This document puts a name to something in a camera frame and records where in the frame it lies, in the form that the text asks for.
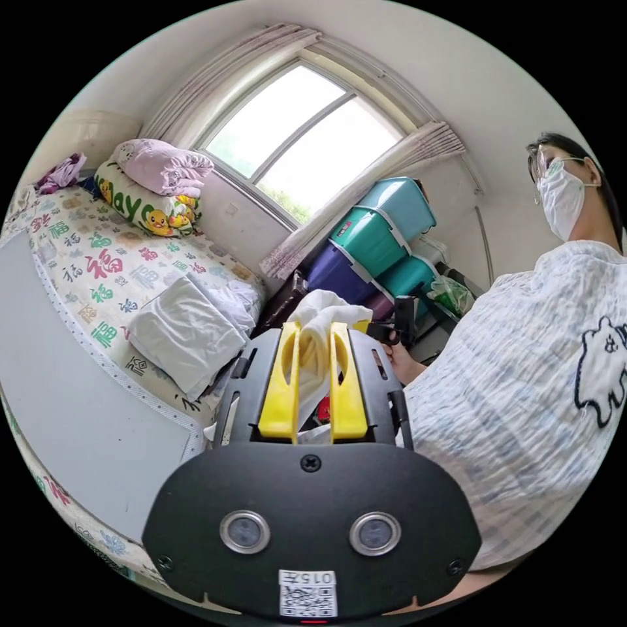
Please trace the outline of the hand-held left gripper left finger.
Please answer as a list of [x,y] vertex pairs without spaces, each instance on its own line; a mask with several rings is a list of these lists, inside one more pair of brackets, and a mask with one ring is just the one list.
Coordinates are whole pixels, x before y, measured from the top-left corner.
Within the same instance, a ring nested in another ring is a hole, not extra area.
[[266,439],[296,439],[299,412],[300,326],[283,324],[258,422]]

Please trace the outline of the person's right hand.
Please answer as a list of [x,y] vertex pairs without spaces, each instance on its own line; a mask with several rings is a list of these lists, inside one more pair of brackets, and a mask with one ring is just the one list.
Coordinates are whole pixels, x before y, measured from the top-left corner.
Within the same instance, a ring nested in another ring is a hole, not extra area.
[[391,346],[383,344],[382,347],[392,366],[396,378],[401,384],[403,384],[403,386],[407,386],[412,383],[427,369],[427,366],[415,361],[401,343]]

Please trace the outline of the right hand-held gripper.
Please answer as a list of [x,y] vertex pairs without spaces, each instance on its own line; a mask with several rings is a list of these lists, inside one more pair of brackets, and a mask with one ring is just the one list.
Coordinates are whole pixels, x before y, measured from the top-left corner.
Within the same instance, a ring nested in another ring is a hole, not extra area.
[[402,343],[402,332],[395,325],[370,322],[366,334],[385,346],[395,346]]

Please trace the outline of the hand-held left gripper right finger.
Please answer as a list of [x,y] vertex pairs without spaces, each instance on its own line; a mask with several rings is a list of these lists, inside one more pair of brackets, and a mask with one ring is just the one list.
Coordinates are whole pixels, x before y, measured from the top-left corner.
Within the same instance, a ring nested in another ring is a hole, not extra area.
[[362,440],[368,419],[354,356],[351,330],[367,331],[369,320],[353,325],[333,322],[330,327],[330,438],[332,441]]

